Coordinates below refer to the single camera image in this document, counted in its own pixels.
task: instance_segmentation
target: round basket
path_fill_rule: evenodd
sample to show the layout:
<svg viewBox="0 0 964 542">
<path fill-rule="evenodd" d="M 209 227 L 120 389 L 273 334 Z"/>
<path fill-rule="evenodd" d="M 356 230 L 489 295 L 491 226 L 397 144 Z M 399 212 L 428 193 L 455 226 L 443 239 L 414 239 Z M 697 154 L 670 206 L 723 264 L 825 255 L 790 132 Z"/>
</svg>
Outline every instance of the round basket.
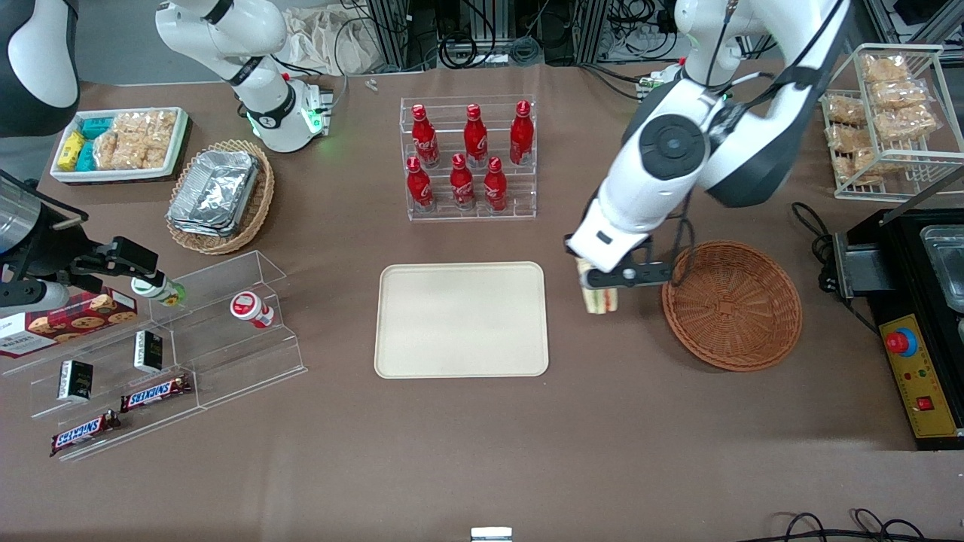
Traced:
<svg viewBox="0 0 964 542">
<path fill-rule="evenodd" d="M 268 162 L 268 157 L 264 155 L 264 151 L 247 141 L 233 139 L 223 141 L 215 143 L 202 152 L 207 150 L 225 150 L 228 152 L 241 150 L 256 156 L 259 162 L 257 178 L 254 180 L 256 185 L 248 199 L 248 208 L 245 209 L 244 217 L 241 218 L 241 229 L 238 233 L 231 237 L 198 235 L 178 230 L 170 222 L 168 223 L 168 231 L 171 232 L 171 237 L 178 245 L 202 254 L 216 256 L 234 252 L 254 239 L 257 231 L 264 224 L 264 219 L 268 216 L 268 207 L 271 206 L 271 198 L 275 195 L 275 175 L 271 171 L 271 164 Z M 200 152 L 194 158 L 191 158 L 191 162 L 181 171 L 177 178 L 177 184 L 174 186 L 174 192 L 171 194 L 171 202 L 177 197 L 177 192 L 184 184 L 187 172 L 191 170 L 191 166 L 194 165 L 199 156 L 201 156 Z"/>
<path fill-rule="evenodd" d="M 711 241 L 677 258 L 663 285 L 663 312 L 683 346 L 708 364 L 736 371 L 780 363 L 800 339 L 803 313 L 796 287 L 762 252 L 732 241 Z"/>
</svg>

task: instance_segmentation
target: coca-cola bottle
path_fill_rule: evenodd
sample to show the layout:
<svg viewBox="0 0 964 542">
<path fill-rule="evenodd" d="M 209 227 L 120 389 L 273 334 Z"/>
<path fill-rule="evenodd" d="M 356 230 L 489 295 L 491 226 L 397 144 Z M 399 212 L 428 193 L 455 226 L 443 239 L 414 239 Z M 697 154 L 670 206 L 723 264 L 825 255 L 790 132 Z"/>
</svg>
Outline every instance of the coca-cola bottle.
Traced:
<svg viewBox="0 0 964 542">
<path fill-rule="evenodd" d="M 516 104 L 516 119 L 512 121 L 512 128 L 509 130 L 509 160 L 517 166 L 532 165 L 532 137 L 536 133 L 535 126 L 529 113 L 532 112 L 532 104 L 521 100 Z"/>
<path fill-rule="evenodd" d="M 489 156 L 489 133 L 482 123 L 482 109 L 477 103 L 469 104 L 466 108 L 469 121 L 466 122 L 466 154 L 469 156 L 469 168 L 473 170 L 484 168 Z"/>
<path fill-rule="evenodd" d="M 421 163 L 414 156 L 409 157 L 405 165 L 409 169 L 409 194 L 412 194 L 415 212 L 432 212 L 435 210 L 435 198 L 428 174 L 421 169 Z"/>
<path fill-rule="evenodd" d="M 498 156 L 489 158 L 489 172 L 485 174 L 485 199 L 493 213 L 505 210 L 505 189 L 508 182 L 502 172 L 502 161 Z"/>
<path fill-rule="evenodd" d="M 466 169 L 466 157 L 460 152 L 452 156 L 452 195 L 459 210 L 471 211 L 475 208 L 475 193 L 472 192 L 472 173 Z"/>
<path fill-rule="evenodd" d="M 415 140 L 415 152 L 426 168 L 439 166 L 439 138 L 435 134 L 435 126 L 428 120 L 425 106 L 419 103 L 412 106 L 412 139 Z"/>
</svg>

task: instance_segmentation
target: yellow package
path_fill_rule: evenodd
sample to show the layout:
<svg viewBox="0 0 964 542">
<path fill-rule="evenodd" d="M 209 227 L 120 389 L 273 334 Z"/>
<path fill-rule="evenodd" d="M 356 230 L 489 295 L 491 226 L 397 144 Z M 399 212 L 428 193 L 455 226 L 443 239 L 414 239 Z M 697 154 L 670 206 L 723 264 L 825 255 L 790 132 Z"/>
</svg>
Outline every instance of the yellow package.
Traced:
<svg viewBox="0 0 964 542">
<path fill-rule="evenodd" d="M 84 147 L 84 136 L 74 130 L 64 141 L 64 147 L 57 155 L 57 167 L 61 171 L 72 172 L 77 167 L 77 158 L 80 156 L 80 149 Z"/>
</svg>

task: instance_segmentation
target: white tray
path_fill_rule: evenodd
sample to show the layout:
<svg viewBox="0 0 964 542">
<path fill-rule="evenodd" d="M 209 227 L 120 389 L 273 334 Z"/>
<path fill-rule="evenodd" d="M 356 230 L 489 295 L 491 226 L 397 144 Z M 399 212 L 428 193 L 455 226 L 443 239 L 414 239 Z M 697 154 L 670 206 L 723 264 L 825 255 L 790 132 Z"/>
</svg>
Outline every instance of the white tray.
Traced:
<svg viewBox="0 0 964 542">
<path fill-rule="evenodd" d="M 177 112 L 177 120 L 174 121 L 174 133 L 171 135 L 171 142 L 168 144 L 168 155 L 164 159 L 164 167 L 151 168 L 149 170 L 106 170 L 96 172 L 65 172 L 57 167 L 56 156 L 59 156 L 67 141 L 67 136 L 74 130 L 80 128 L 80 123 L 84 119 L 97 119 L 99 117 L 114 117 L 117 113 L 137 112 L 145 113 L 151 109 L 169 109 Z M 61 134 L 60 143 L 57 144 L 55 158 L 50 163 L 50 176 L 56 178 L 64 184 L 102 184 L 112 182 L 136 181 L 146 178 L 157 178 L 168 176 L 174 172 L 177 157 L 180 154 L 181 143 L 184 141 L 184 132 L 187 130 L 187 112 L 180 107 L 147 107 L 142 109 L 104 109 L 101 111 L 78 111 L 73 121 L 64 128 Z"/>
<path fill-rule="evenodd" d="M 539 376 L 549 367 L 543 270 L 531 261 L 391 265 L 382 272 L 382 378 Z"/>
</svg>

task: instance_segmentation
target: brown table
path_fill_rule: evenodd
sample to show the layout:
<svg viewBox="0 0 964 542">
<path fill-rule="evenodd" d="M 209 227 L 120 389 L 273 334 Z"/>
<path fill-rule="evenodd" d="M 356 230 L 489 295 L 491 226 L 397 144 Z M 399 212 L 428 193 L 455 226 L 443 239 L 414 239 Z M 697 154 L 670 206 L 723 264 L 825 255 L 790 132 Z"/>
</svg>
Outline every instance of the brown table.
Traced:
<svg viewBox="0 0 964 542">
<path fill-rule="evenodd" d="M 792 179 L 771 201 L 726 209 L 694 198 L 699 239 L 764 250 L 803 301 L 793 353 L 737 374 L 683 349 L 656 288 L 623 293 L 610 315 L 583 308 L 561 239 L 619 148 L 629 100 L 575 68 L 435 70 L 381 76 L 378 87 L 352 80 L 330 137 L 270 155 L 278 191 L 248 248 L 287 272 L 285 321 L 310 371 L 74 464 L 46 457 L 53 426 L 30 421 L 22 383 L 0 381 L 0 538 L 451 541 L 473 526 L 508 525 L 521 541 L 710 541 L 782 530 L 781 512 L 810 510 L 828 527 L 851 528 L 854 506 L 932 536 L 962 535 L 964 456 L 910 451 L 880 339 L 817 289 L 812 237 L 790 215 L 800 200 L 845 230 L 877 208 L 833 199 L 816 117 Z M 503 93 L 538 96 L 538 218 L 410 224 L 399 98 Z M 90 86 L 82 103 L 181 106 L 195 122 L 189 155 L 252 138 L 225 84 Z M 41 189 L 88 210 L 92 238 L 127 235 L 157 251 L 172 276 L 218 261 L 170 239 L 170 183 L 69 188 L 45 179 Z M 663 249 L 669 237 L 657 235 Z M 499 260 L 536 261 L 546 272 L 543 376 L 375 374 L 382 269 Z"/>
</svg>

